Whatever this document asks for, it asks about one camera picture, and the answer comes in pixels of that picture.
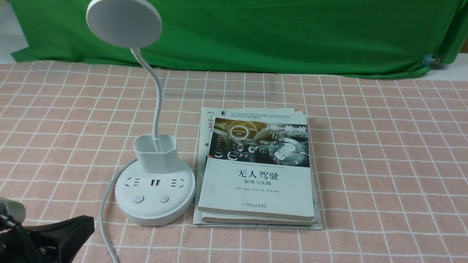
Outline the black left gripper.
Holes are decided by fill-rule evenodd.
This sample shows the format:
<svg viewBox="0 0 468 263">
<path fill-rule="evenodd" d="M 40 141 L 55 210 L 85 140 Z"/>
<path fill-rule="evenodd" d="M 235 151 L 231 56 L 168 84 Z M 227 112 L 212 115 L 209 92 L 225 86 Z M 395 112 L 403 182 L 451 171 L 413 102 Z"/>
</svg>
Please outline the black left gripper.
<svg viewBox="0 0 468 263">
<path fill-rule="evenodd" d="M 95 219 L 85 215 L 40 226 L 2 220 L 0 261 L 72 263 L 94 232 Z"/>
</svg>

